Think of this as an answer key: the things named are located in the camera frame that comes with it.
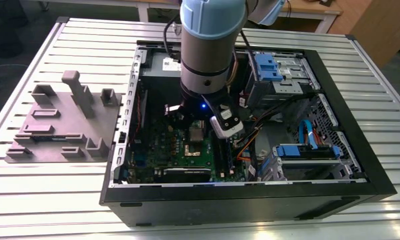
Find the metal table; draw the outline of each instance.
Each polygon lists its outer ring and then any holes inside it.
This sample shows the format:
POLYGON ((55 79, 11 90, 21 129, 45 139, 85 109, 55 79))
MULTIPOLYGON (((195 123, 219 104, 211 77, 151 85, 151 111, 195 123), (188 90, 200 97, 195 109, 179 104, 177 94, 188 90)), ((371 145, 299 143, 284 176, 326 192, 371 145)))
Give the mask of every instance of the metal table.
MULTIPOLYGON (((7 164, 5 152, 35 101, 36 84, 69 92, 61 74, 79 70, 92 92, 113 88, 124 93, 136 41, 163 37, 160 23, 67 20, 55 24, 0 113, 0 237, 400 239, 400 97, 358 42, 343 35, 244 30, 254 46, 319 52, 398 190, 384 201, 324 220, 128 228, 99 205, 105 163, 7 164)), ((179 38, 173 33, 168 37, 179 38)))

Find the floor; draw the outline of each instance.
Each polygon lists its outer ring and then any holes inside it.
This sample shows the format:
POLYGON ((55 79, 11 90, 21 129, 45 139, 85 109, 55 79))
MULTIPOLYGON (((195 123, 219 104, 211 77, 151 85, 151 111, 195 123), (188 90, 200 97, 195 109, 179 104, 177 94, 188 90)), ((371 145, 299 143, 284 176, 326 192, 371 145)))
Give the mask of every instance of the floor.
MULTIPOLYGON (((23 1, 21 5, 29 19, 29 24, 19 28, 17 35, 24 44, 24 52, 9 59, 0 58, 0 65, 19 64, 29 65, 44 39, 52 29, 59 16, 75 18, 108 19, 139 21, 137 9, 135 7, 97 6, 68 3, 51 3, 49 11, 43 12, 37 2, 23 1)), ((149 21, 167 23, 176 10, 164 12, 159 9, 149 9, 149 21)), ((382 69, 383 74, 390 79, 391 84, 400 94, 400 54, 398 54, 388 65, 382 69)), ((0 67, 0 110, 12 94, 19 80, 25 72, 23 66, 0 67)))

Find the motherboard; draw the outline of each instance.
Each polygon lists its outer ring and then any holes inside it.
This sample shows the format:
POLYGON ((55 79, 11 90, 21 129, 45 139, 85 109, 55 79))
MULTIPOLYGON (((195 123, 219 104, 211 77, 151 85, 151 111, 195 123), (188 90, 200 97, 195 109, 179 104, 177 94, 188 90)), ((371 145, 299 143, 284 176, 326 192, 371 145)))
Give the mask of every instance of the motherboard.
MULTIPOLYGON (((223 142, 230 163, 234 162, 235 140, 236 136, 223 142)), ((149 129, 147 150, 135 148, 128 154, 132 166, 128 180, 132 183, 244 181, 243 165, 223 166, 223 161, 216 160, 220 151, 215 149, 220 148, 216 141, 205 121, 197 120, 181 130, 157 119, 149 129)))

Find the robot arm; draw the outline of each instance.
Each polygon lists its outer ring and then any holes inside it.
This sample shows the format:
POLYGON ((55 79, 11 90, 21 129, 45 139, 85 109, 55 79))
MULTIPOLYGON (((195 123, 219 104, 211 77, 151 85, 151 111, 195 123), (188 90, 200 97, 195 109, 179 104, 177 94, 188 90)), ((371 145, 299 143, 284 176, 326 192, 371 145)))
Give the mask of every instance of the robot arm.
POLYGON ((259 1, 184 0, 180 6, 181 89, 185 96, 207 103, 214 113, 211 124, 222 139, 243 129, 226 83, 236 38, 259 1))

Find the black cable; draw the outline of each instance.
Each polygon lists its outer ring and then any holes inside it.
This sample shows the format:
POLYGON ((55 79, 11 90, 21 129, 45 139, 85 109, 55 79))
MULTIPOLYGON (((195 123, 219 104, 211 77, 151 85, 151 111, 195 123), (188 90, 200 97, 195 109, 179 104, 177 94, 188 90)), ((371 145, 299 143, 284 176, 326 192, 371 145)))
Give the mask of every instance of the black cable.
POLYGON ((247 11, 247 16, 250 16, 251 13, 254 13, 256 7, 259 6, 259 3, 260 3, 260 0, 256 0, 256 3, 255 3, 255 7, 252 9, 252 12, 250 11, 250 4, 248 4, 248 0, 246 0, 244 4, 246 4, 246 11, 247 11))
POLYGON ((171 21, 168 21, 165 27, 164 27, 164 30, 163 30, 163 42, 164 42, 164 47, 165 47, 165 52, 168 54, 168 56, 172 58, 172 59, 177 59, 179 60, 179 57, 176 54, 172 53, 171 49, 169 49, 169 45, 168 45, 168 29, 169 29, 169 26, 171 24, 175 22, 175 20, 179 18, 180 14, 177 13, 175 15, 175 17, 172 17, 171 21))
POLYGON ((259 3, 260 3, 260 0, 256 0, 256 4, 255 4, 252 13, 255 12, 255 9, 256 9, 256 7, 259 6, 259 3))
POLYGON ((260 130, 264 122, 272 118, 276 114, 279 114, 282 112, 282 108, 286 107, 288 104, 302 100, 302 99, 310 99, 316 95, 315 92, 311 93, 306 93, 303 95, 295 95, 291 96, 287 100, 284 100, 283 102, 280 102, 280 104, 278 104, 276 106, 274 106, 272 108, 270 108, 256 119, 250 131, 246 132, 246 136, 243 136, 239 139, 239 143, 242 143, 243 141, 246 141, 247 139, 250 139, 254 134, 260 130))
POLYGON ((287 0, 287 4, 288 4, 288 12, 286 14, 287 18, 291 18, 292 15, 292 4, 291 4, 291 0, 287 0))
POLYGON ((251 62, 251 66, 252 66, 252 73, 254 73, 254 79, 256 82, 260 81, 260 78, 259 78, 259 64, 256 62, 256 59, 255 59, 255 56, 254 56, 254 51, 252 51, 252 48, 251 48, 251 44, 248 42, 248 39, 247 39, 247 36, 246 36, 246 33, 243 32, 243 30, 240 30, 240 34, 242 34, 242 37, 243 37, 243 41, 244 41, 244 44, 246 44, 246 48, 247 48, 247 52, 248 52, 248 60, 251 62))
POLYGON ((161 11, 161 12, 164 12, 164 13, 172 12, 172 9, 168 9, 168 10, 164 10, 163 8, 157 8, 157 9, 159 9, 159 11, 161 11))

